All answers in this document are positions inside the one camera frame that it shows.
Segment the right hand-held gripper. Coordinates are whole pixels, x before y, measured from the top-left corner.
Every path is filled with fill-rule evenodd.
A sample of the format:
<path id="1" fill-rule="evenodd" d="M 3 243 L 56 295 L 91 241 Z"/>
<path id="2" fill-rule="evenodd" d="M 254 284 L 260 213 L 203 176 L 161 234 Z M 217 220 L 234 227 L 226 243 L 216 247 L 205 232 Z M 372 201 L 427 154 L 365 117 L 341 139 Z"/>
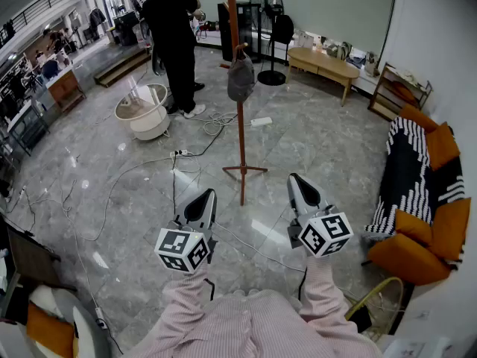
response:
<path id="1" fill-rule="evenodd" d="M 303 175 L 290 174 L 287 188 L 291 208 L 298 217 L 288 226 L 291 247 L 303 246 L 315 258 L 341 251 L 353 237 L 345 213 L 332 204 L 320 186 Z"/>

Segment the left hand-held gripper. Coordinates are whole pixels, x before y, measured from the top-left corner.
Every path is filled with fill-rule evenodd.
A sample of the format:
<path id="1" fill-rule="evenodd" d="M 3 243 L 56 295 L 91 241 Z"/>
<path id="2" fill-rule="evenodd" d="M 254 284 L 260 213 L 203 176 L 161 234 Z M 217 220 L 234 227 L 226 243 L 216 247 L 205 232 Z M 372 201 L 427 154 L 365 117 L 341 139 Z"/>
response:
<path id="1" fill-rule="evenodd" d="M 204 262 L 211 263 L 216 241 L 212 238 L 217 195 L 204 189 L 179 204 L 174 220 L 159 232 L 154 253 L 170 270 L 194 273 Z"/>

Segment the brown wooden coat rack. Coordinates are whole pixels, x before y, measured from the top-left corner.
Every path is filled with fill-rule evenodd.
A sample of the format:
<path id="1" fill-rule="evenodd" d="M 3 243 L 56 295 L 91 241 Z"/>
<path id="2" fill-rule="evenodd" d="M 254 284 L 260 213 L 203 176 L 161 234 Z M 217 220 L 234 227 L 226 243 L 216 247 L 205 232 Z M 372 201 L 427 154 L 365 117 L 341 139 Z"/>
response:
<path id="1" fill-rule="evenodd" d="M 227 0 L 228 11 L 230 15 L 230 32 L 232 40 L 233 54 L 240 55 L 243 50 L 248 46 L 247 43 L 239 42 L 239 28 L 238 17 L 236 9 L 236 0 Z M 223 171 L 229 173 L 230 171 L 238 170 L 241 174 L 241 192 L 240 192 L 240 205 L 243 206 L 245 202 L 245 180 L 248 171 L 267 172 L 266 168 L 248 166 L 246 163 L 245 143 L 244 143 L 244 113 L 243 113 L 243 101 L 236 103 L 237 107 L 237 119 L 238 119 L 238 140 L 240 151 L 240 165 L 223 167 Z"/>

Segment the grey cap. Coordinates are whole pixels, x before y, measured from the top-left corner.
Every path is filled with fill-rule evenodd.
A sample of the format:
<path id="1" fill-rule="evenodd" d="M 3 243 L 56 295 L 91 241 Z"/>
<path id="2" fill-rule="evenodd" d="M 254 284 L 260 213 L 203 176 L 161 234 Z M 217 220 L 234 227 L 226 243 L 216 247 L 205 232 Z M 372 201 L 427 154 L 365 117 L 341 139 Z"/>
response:
<path id="1" fill-rule="evenodd" d="M 228 69 L 227 93 L 235 102 L 246 101 L 256 83 L 253 62 L 244 51 L 247 46 L 247 43 L 243 43 L 234 48 L 233 60 Z"/>

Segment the person's left forearm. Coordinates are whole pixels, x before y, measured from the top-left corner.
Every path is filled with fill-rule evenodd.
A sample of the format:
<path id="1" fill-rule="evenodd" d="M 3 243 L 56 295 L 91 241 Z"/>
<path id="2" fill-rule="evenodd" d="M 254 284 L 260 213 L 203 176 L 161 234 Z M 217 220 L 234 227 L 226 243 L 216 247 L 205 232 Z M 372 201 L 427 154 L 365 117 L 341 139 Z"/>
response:
<path id="1" fill-rule="evenodd" d="M 200 265 L 195 273 L 184 274 L 177 280 L 168 283 L 163 291 L 167 306 L 163 316 L 184 315 L 186 317 L 197 318 L 203 314 L 201 305 L 201 295 L 203 285 L 208 279 L 209 263 Z"/>

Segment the wooden side shelf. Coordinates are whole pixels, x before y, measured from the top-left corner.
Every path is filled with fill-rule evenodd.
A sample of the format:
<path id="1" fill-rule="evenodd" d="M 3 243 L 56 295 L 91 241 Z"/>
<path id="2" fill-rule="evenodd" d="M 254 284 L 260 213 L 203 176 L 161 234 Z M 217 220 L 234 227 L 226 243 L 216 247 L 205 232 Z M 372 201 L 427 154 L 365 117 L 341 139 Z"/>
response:
<path id="1" fill-rule="evenodd" d="M 421 84 L 410 72 L 386 63 L 368 110 L 390 122 L 407 104 L 421 111 L 432 91 L 433 87 L 429 81 Z"/>

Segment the orange sofa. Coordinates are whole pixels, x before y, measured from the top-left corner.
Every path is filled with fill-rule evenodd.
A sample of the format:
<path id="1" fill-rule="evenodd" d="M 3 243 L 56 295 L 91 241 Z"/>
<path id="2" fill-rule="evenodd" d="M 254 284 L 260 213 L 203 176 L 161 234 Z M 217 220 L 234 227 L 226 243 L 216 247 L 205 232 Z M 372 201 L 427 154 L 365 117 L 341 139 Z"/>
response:
<path id="1" fill-rule="evenodd" d="M 460 157 L 453 131 L 447 123 L 439 125 L 409 104 L 398 116 L 425 129 L 434 171 L 452 158 Z M 431 224 L 397 210 L 395 234 L 387 239 L 371 240 L 374 244 L 367 258 L 416 286 L 444 280 L 462 261 L 470 208 L 471 199 L 466 194 L 464 199 L 438 207 Z"/>

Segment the black standing fan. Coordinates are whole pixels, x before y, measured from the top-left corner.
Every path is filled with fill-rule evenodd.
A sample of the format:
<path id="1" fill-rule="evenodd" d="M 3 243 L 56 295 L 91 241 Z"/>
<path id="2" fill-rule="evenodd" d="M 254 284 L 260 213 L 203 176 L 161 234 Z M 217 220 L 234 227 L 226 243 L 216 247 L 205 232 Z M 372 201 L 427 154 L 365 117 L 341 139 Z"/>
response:
<path id="1" fill-rule="evenodd" d="M 259 5 L 259 13 L 256 20 L 258 38 L 264 37 L 267 41 L 265 55 L 269 57 L 271 65 L 269 70 L 261 70 L 258 74 L 258 82 L 267 86 L 280 86 L 285 83 L 285 75 L 275 69 L 275 45 L 273 29 L 276 17 L 285 14 L 283 0 L 249 0 L 251 4 Z"/>

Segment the person's pink striped shirt torso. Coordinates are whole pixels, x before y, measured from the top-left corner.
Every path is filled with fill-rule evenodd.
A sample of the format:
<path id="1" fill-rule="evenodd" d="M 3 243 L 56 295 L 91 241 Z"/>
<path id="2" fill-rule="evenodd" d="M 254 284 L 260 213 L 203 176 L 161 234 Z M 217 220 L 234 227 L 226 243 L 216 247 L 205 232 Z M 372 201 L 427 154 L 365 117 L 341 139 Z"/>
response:
<path id="1" fill-rule="evenodd" d="M 322 336 L 278 292 L 225 295 L 197 318 L 161 315 L 127 358 L 382 358 L 357 334 Z"/>

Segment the light wooden coffee table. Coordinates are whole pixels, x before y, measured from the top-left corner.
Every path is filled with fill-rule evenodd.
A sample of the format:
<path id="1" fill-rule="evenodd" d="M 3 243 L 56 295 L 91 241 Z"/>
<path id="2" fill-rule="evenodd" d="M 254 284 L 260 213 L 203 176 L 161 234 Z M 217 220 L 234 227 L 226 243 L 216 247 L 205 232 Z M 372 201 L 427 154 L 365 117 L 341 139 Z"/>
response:
<path id="1" fill-rule="evenodd" d="M 285 79 L 286 83 L 290 79 L 293 68 L 328 78 L 344 87 L 341 99 L 341 106 L 344 106 L 353 80 L 360 75 L 358 68 L 344 60 L 339 60 L 312 48 L 293 47 L 287 50 L 287 55 L 288 73 Z"/>

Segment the wooden steps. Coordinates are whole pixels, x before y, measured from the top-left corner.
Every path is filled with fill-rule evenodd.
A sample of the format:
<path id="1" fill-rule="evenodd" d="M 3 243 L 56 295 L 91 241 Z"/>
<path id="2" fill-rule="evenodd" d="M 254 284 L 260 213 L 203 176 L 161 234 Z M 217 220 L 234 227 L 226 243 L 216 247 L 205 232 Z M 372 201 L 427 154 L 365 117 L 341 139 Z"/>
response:
<path id="1" fill-rule="evenodd" d="M 94 81 L 97 85 L 105 88 L 111 87 L 125 75 L 139 68 L 151 59 L 151 54 L 147 49 L 138 49 L 135 52 L 123 57 L 104 71 L 99 72 Z"/>

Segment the black cabinet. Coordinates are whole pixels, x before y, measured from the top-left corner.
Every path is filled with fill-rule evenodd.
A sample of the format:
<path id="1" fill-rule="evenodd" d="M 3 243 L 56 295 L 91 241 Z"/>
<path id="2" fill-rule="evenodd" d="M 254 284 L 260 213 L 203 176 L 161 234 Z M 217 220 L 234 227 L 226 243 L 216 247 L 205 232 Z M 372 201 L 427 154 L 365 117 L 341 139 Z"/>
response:
<path id="1" fill-rule="evenodd" d="M 222 56 L 225 61 L 231 61 L 232 35 L 230 29 L 230 14 L 225 3 L 217 4 L 218 27 L 221 35 Z M 250 2 L 237 2 L 238 37 L 240 43 L 247 43 L 245 53 L 251 58 L 253 63 L 258 63 L 261 56 L 261 40 L 256 31 L 256 20 L 259 13 L 259 5 Z"/>

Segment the brown wooden counter cabinet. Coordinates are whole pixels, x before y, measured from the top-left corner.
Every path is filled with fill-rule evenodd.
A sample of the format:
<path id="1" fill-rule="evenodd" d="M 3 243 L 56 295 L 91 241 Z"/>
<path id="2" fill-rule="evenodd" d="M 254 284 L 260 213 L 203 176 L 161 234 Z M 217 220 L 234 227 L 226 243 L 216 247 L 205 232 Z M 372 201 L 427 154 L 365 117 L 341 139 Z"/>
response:
<path id="1" fill-rule="evenodd" d="M 86 98 L 71 68 L 66 68 L 46 84 L 61 113 L 67 113 Z"/>

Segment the white orange chair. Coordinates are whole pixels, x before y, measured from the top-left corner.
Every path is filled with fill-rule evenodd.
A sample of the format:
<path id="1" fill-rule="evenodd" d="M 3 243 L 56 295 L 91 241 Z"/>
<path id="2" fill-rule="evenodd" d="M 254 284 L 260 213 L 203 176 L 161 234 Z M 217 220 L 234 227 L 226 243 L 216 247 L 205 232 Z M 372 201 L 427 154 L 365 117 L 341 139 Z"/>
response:
<path id="1" fill-rule="evenodd" d="M 0 310 L 0 358 L 112 358 L 104 330 L 65 289 L 15 288 Z"/>

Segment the yellow curved tube frame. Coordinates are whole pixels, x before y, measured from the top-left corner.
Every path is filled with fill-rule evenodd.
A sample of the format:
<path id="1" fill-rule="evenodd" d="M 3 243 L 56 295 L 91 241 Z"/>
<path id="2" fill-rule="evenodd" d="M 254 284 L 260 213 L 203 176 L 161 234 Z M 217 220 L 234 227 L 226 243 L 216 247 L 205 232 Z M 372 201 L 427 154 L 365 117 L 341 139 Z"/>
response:
<path id="1" fill-rule="evenodd" d="M 344 295 L 350 304 L 345 319 L 373 341 L 389 334 L 397 316 L 404 312 L 404 284 L 398 277 L 386 278 L 360 298 L 347 289 Z"/>

